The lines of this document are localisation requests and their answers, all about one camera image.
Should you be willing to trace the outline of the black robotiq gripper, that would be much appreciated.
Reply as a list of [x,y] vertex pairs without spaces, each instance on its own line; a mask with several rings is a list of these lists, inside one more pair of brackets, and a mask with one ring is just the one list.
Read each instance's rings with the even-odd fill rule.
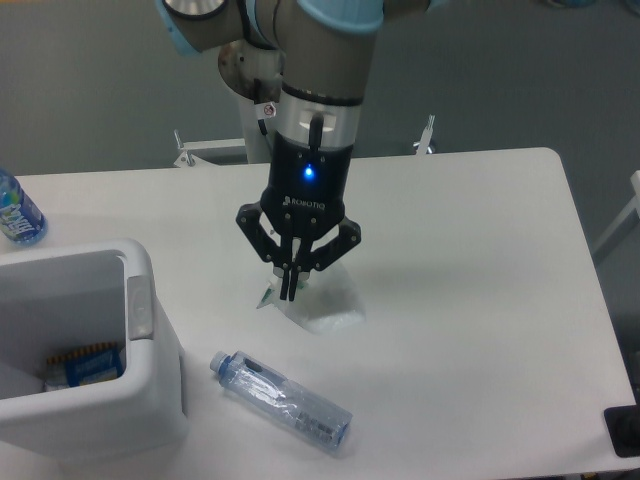
[[[352,152],[352,146],[313,150],[277,133],[260,204],[244,204],[237,213],[237,225],[281,279],[281,300],[294,301],[305,274],[325,270],[361,242],[361,227],[345,218],[343,201]],[[260,223],[264,214],[280,235],[279,244]],[[337,236],[313,250],[313,242],[336,225]],[[291,264],[293,236],[300,246]]]

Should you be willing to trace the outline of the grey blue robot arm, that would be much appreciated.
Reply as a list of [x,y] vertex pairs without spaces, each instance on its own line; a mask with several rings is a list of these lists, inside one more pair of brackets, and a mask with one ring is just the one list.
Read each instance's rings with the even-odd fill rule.
[[236,221],[273,265],[280,296],[293,300],[312,271],[360,243],[343,195],[379,29],[426,12],[427,1],[160,1],[176,49],[200,54],[234,42],[271,55],[260,69],[244,59],[254,89],[279,90],[271,165],[258,202]]

